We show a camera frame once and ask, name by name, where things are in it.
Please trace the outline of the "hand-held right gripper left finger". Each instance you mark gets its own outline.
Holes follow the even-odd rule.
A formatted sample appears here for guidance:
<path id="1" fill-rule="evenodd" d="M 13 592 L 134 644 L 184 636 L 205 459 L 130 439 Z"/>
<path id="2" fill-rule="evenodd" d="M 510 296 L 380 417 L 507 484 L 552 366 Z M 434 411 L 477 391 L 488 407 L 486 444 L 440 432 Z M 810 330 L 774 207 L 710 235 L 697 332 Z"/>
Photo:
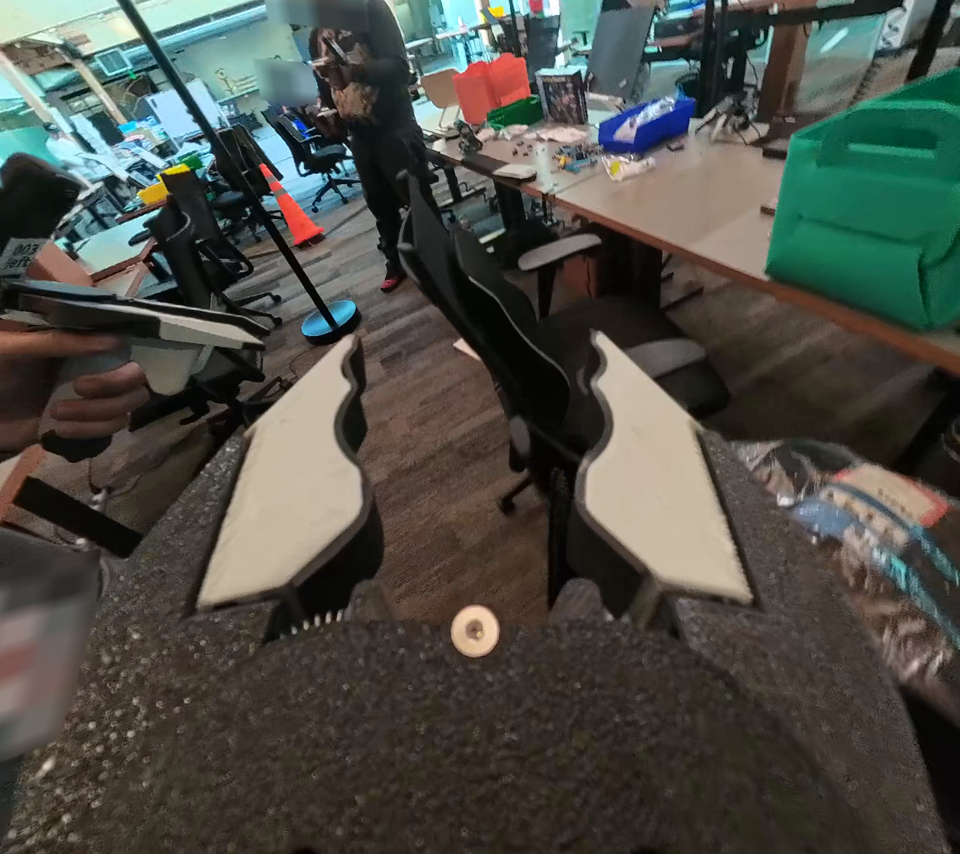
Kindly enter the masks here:
<path id="1" fill-rule="evenodd" d="M 198 583 L 197 612 L 270 607 L 269 633 L 349 618 L 374 577 L 374 492 L 361 338 L 350 334 L 261 415 Z"/>

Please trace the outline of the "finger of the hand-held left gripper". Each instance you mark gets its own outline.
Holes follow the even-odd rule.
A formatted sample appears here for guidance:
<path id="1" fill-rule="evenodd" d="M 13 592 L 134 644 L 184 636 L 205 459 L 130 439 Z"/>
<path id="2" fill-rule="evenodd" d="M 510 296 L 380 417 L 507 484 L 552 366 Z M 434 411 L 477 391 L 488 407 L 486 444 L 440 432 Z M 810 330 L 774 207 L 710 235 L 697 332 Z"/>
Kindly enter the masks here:
<path id="1" fill-rule="evenodd" d="M 261 349 L 269 331 L 246 317 L 199 308 L 147 308 L 157 320 L 152 337 L 165 344 Z"/>

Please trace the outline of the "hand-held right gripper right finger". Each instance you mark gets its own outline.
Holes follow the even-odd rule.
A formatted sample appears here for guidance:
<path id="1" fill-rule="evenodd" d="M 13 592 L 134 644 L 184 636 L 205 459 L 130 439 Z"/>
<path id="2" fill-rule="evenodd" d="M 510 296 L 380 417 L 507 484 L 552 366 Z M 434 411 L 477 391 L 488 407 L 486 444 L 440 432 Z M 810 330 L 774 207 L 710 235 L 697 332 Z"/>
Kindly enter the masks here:
<path id="1" fill-rule="evenodd" d="M 665 600 L 751 608 L 754 591 L 699 423 L 604 332 L 588 384 L 603 416 L 576 475 L 576 516 L 626 568 L 622 614 L 654 621 Z"/>

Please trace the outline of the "black swivel chair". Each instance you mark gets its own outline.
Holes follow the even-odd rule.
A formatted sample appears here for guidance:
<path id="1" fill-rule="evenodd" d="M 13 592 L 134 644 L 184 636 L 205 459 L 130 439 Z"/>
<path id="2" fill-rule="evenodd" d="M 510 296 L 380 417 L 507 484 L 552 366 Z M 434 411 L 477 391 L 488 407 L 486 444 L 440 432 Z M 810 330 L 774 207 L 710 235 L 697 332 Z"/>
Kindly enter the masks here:
<path id="1" fill-rule="evenodd" d="M 311 213 L 318 214 L 328 197 L 335 197 L 342 205 L 348 205 L 352 199 L 350 190 L 358 186 L 359 181 L 346 170 L 351 159 L 346 145 L 316 131 L 301 129 L 295 123 L 295 116 L 271 105 L 265 108 L 263 116 L 290 153 L 297 176 L 320 179 L 310 202 Z"/>
<path id="2" fill-rule="evenodd" d="M 167 191 L 165 203 L 146 226 L 181 300 L 191 307 L 224 309 L 281 327 L 279 316 L 254 307 L 265 299 L 279 305 L 282 298 L 274 292 L 264 289 L 247 297 L 230 296 L 230 289 L 251 277 L 255 266 L 222 230 L 196 173 L 188 167 L 163 171 L 159 180 Z"/>

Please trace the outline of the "black pole stand blue base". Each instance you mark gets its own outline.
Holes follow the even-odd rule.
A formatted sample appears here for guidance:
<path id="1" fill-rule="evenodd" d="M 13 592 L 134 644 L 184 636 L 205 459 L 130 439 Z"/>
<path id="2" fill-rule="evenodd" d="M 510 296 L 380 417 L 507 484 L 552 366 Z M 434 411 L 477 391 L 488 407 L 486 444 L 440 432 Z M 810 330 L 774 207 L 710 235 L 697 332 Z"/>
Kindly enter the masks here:
<path id="1" fill-rule="evenodd" d="M 212 152 L 216 160 L 222 164 L 222 169 L 230 184 L 238 188 L 244 195 L 250 212 L 258 223 L 264 227 L 278 252 L 294 273 L 295 279 L 313 303 L 313 310 L 308 312 L 301 321 L 300 331 L 302 335 L 312 344 L 335 344 L 346 335 L 354 332 L 361 320 L 361 313 L 354 301 L 350 299 L 336 300 L 331 306 L 324 301 L 296 257 L 294 250 L 284 239 L 274 220 L 264 208 L 260 197 L 248 182 L 241 168 L 234 163 L 234 159 L 220 134 L 209 123 L 194 95 L 189 91 L 186 81 L 178 73 L 160 41 L 141 16 L 135 2 L 133 0 L 115 1 L 144 42 L 174 92 L 180 97 L 184 106 L 198 124 L 201 133 L 209 141 Z"/>

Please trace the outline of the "orange traffic cone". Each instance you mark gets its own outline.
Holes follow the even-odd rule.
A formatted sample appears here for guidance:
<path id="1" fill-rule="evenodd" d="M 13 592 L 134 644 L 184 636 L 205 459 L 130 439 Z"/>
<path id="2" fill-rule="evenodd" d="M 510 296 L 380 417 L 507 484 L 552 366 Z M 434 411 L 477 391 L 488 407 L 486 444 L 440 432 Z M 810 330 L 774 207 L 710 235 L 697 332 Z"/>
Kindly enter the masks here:
<path id="1" fill-rule="evenodd" d="M 316 224 L 283 188 L 281 181 L 272 174 L 268 164 L 259 164 L 259 171 L 265 179 L 287 228 L 291 232 L 295 248 L 309 248 L 322 242 L 326 238 L 323 227 Z"/>

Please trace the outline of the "black office chair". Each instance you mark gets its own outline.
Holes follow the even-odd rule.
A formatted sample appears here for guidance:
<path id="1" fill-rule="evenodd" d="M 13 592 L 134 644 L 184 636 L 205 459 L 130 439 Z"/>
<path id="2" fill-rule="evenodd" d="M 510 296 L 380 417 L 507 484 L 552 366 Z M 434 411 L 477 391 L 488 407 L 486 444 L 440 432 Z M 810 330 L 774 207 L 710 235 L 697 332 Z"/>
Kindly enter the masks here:
<path id="1" fill-rule="evenodd" d="M 698 420 L 723 411 L 731 395 L 702 346 L 659 308 L 635 297 L 591 298 L 539 318 L 478 239 L 452 232 L 451 282 L 476 352 L 510 425 L 510 452 L 545 496 L 552 476 L 568 483 L 599 440 L 602 415 L 591 392 L 591 337 L 601 333 Z"/>
<path id="2" fill-rule="evenodd" d="M 459 302 L 455 298 L 452 269 L 456 240 L 474 242 L 486 263 L 496 271 L 506 269 L 506 256 L 516 254 L 517 240 L 544 240 L 542 224 L 534 223 L 530 231 L 522 230 L 519 236 L 508 237 L 500 247 L 491 246 L 464 227 L 448 227 L 441 217 L 432 211 L 414 177 L 407 179 L 411 192 L 410 206 L 400 229 L 397 251 L 404 270 L 414 284 L 443 317 L 456 329 L 464 325 L 460 318 Z M 561 267 L 569 260 L 600 248 L 602 239 L 592 232 L 572 233 L 549 239 L 530 248 L 515 259 L 515 265 L 507 268 L 510 273 L 534 274 L 536 279 L 536 315 L 539 319 L 549 316 L 553 302 L 556 277 Z"/>

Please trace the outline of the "clear plastic bag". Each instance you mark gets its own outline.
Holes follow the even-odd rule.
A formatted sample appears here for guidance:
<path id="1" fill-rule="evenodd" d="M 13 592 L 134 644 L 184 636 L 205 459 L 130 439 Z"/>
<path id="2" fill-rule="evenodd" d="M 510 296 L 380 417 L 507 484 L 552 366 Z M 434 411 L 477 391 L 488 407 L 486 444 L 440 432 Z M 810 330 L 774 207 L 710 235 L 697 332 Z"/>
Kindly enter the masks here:
<path id="1" fill-rule="evenodd" d="M 601 161 L 606 176 L 614 184 L 644 176 L 652 172 L 657 166 L 655 157 L 636 154 L 604 153 Z"/>
<path id="2" fill-rule="evenodd" d="M 958 500 L 833 443 L 731 445 L 813 543 L 899 685 L 957 726 Z"/>

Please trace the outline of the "teal box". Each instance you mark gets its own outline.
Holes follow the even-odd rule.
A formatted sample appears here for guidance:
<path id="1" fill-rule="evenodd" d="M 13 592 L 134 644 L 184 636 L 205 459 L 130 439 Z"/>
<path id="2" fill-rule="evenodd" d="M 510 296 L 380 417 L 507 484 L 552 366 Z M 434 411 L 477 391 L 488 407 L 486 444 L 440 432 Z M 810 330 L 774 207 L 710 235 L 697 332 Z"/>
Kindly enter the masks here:
<path id="1" fill-rule="evenodd" d="M 766 273 L 912 331 L 958 329 L 958 68 L 790 139 Z"/>

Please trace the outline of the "pile of toy building parts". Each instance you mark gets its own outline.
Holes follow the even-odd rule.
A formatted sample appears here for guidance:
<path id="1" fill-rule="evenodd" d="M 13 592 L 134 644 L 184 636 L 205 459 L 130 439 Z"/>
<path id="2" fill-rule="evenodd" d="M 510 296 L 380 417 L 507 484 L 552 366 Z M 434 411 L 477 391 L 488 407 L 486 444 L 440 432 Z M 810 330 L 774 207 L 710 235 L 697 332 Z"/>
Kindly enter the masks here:
<path id="1" fill-rule="evenodd" d="M 555 176 L 578 175 L 584 169 L 591 169 L 599 164 L 601 153 L 601 147 L 595 142 L 527 139 L 519 141 L 510 156 L 516 164 L 531 166 L 544 176 Z"/>

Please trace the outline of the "orange box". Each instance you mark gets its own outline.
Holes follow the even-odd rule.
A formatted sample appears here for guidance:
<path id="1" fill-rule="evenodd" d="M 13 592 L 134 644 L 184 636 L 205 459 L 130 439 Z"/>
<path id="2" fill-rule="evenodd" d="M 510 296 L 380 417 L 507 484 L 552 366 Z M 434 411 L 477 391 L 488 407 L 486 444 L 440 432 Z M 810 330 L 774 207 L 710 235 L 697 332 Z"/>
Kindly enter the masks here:
<path id="1" fill-rule="evenodd" d="M 453 72 L 453 90 L 463 120 L 482 126 L 491 112 L 527 99 L 531 84 L 526 60 L 504 53 Z"/>

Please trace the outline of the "blue plastic bin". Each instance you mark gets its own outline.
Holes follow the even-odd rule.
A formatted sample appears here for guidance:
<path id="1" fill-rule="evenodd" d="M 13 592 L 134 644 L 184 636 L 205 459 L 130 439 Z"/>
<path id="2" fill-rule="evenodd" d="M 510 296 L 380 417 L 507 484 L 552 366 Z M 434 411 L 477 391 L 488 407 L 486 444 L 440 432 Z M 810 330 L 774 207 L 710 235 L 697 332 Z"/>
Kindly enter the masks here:
<path id="1" fill-rule="evenodd" d="M 673 95 L 677 106 L 673 113 L 645 125 L 633 125 L 630 114 L 638 105 L 600 123 L 597 143 L 608 153 L 644 155 L 660 145 L 687 135 L 697 101 L 680 93 Z"/>

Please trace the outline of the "spare black grey gripper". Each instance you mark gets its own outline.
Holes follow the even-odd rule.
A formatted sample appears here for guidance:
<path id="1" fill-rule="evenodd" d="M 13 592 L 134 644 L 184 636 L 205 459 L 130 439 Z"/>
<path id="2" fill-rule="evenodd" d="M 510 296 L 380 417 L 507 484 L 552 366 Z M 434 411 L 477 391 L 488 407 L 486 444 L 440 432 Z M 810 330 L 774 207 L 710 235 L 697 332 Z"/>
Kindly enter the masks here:
<path id="1" fill-rule="evenodd" d="M 711 109 L 692 129 L 692 134 L 705 137 L 711 143 L 735 144 L 750 147 L 761 136 L 754 124 L 749 105 L 742 100 L 725 98 Z"/>

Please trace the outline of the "dark printed kit box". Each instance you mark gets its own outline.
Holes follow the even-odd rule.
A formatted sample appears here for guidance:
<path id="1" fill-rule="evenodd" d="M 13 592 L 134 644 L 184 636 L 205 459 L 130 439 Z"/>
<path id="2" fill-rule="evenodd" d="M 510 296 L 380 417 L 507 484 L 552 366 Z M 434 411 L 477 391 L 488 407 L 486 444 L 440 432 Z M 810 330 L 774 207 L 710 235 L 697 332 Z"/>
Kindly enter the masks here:
<path id="1" fill-rule="evenodd" d="M 580 66 L 542 68 L 534 77 L 546 121 L 571 127 L 587 124 L 587 87 Z"/>

